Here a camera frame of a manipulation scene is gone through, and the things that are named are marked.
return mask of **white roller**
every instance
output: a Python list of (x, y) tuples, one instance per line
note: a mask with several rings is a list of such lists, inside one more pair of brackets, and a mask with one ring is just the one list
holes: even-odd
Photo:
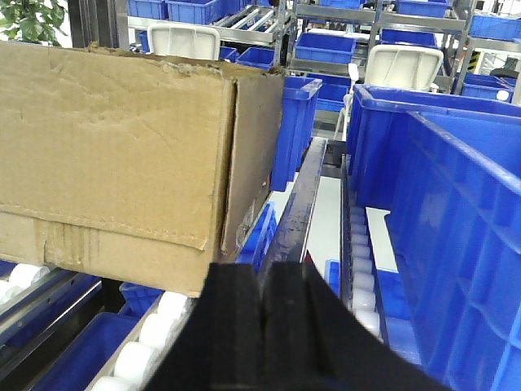
[(367, 258), (353, 257), (351, 265), (353, 272), (371, 273), (373, 271), (373, 262)]
[(353, 224), (351, 223), (351, 233), (352, 234), (367, 234), (367, 226), (365, 224)]
[(368, 332), (374, 336), (380, 335), (380, 317), (378, 314), (367, 310), (356, 310), (354, 314), (358, 322), (360, 322)]
[(100, 377), (90, 391), (138, 391), (128, 380), (119, 377)]
[(351, 234), (351, 244), (361, 244), (363, 246), (369, 245), (369, 236), (364, 234)]
[(9, 275), (9, 282), (14, 283), (22, 289), (29, 288), (32, 283), (36, 283), (44, 275), (49, 274), (47, 266), (36, 266), (19, 263)]
[(369, 246), (362, 244), (353, 244), (351, 246), (351, 254), (353, 257), (370, 259), (371, 250)]
[(7, 303), (17, 294), (22, 292), (22, 288), (8, 281), (0, 281), (0, 304)]
[(373, 292), (365, 289), (354, 288), (352, 290), (352, 311), (368, 310), (374, 311), (376, 306), (376, 297)]
[(114, 366), (114, 376), (128, 380), (140, 388), (150, 375), (159, 350), (140, 342), (128, 342), (120, 351)]
[(369, 273), (356, 271), (352, 274), (352, 287), (365, 289), (367, 292), (374, 291), (374, 277)]
[(139, 342), (162, 350), (172, 337), (177, 320), (164, 314), (149, 314), (139, 332)]
[(186, 300), (188, 297), (181, 293), (165, 292), (160, 299), (157, 313), (179, 319), (185, 310)]

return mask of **blue storage bin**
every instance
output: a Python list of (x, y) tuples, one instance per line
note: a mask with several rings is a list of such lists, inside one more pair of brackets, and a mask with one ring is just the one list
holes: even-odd
[(243, 251), (237, 257), (236, 262), (249, 263), (253, 265), (255, 272), (258, 272), (276, 230), (275, 203), (269, 202), (262, 211), (259, 221), (244, 244)]
[(164, 0), (127, 0), (127, 12), (140, 18), (168, 19)]
[(384, 44), (407, 43), (438, 49), (433, 33), (382, 29), (380, 41)]
[(141, 31), (139, 33), (139, 41), (141, 42), (142, 51), (144, 51), (145, 53), (150, 52), (150, 47), (148, 46), (147, 31)]
[(326, 261), (324, 280), (335, 295), (340, 297), (340, 261), (338, 259), (328, 259)]
[(61, 296), (56, 297), (37, 317), (30, 320), (23, 326), (6, 345), (21, 348), (32, 340), (37, 334), (47, 328), (55, 319), (70, 307), (78, 298), (83, 296), (92, 285), (99, 280), (93, 275), (85, 275), (84, 279), (79, 279)]
[(138, 320), (102, 313), (59, 356), (32, 391), (83, 391)]
[(469, 34), (472, 37), (511, 41), (521, 37), (521, 20), (494, 15), (474, 15)]
[(270, 69), (274, 64), (275, 51), (261, 47), (248, 47), (244, 53), (237, 58), (237, 64), (250, 67)]
[(296, 58), (348, 64), (356, 45), (355, 38), (303, 33), (296, 43)]
[(219, 52), (219, 59), (227, 59), (231, 63), (234, 63), (239, 57), (239, 52), (234, 47), (221, 46), (221, 51)]
[(450, 2), (448, 0), (397, 0), (397, 6), (399, 14), (443, 18), (447, 8), (450, 7)]
[(125, 298), (132, 312), (141, 317), (154, 304), (154, 301), (163, 293), (163, 290), (149, 288), (137, 283), (122, 283), (120, 292)]
[(176, 22), (210, 24), (222, 17), (221, 0), (169, 1), (169, 19)]
[(521, 385), (521, 119), (410, 113), (387, 226), (425, 370)]
[(269, 188), (285, 191), (295, 178), (302, 152), (311, 141), (318, 91), (322, 80), (287, 77), (282, 95), (282, 122), (277, 138)]
[(462, 95), (472, 96), (474, 98), (497, 100), (497, 93), (499, 91), (508, 92), (508, 99), (506, 102), (512, 102), (514, 89), (506, 83), (501, 82), (497, 77), (489, 77), (489, 79), (469, 79), (465, 77), (463, 82)]
[(347, 142), (356, 203), (387, 210), (392, 207), (404, 154), (406, 112), (457, 110), (521, 116), (520, 107), (496, 100), (356, 85)]
[(318, 5), (333, 8), (360, 8), (361, 4), (360, 0), (320, 0)]

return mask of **leaf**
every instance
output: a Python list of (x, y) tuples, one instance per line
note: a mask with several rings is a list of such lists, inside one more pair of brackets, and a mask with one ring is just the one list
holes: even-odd
[(0, 29), (8, 29), (13, 25), (11, 20), (7, 20), (6, 18), (0, 18)]
[(24, 41), (37, 42), (38, 35), (43, 32), (43, 27), (36, 16), (31, 16), (20, 21), (20, 30)]

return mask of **box flap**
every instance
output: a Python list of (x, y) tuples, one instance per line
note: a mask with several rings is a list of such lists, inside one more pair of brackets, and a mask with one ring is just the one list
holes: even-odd
[(255, 218), (255, 212), (265, 200), (258, 195), (263, 183), (269, 181), (273, 168), (282, 119), (283, 87), (284, 78), (276, 75), (238, 78), (228, 203), (221, 245), (224, 254), (234, 252), (241, 224), (248, 221), (249, 213), (250, 221)]
[(212, 245), (232, 68), (5, 42), (0, 68), (0, 211)]

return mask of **metal rail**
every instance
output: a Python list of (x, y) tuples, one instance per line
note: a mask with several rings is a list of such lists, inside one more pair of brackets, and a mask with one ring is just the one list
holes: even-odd
[(273, 262), (304, 260), (326, 146), (327, 140), (319, 137), (313, 138), (309, 146), (273, 241), (257, 275), (261, 291)]

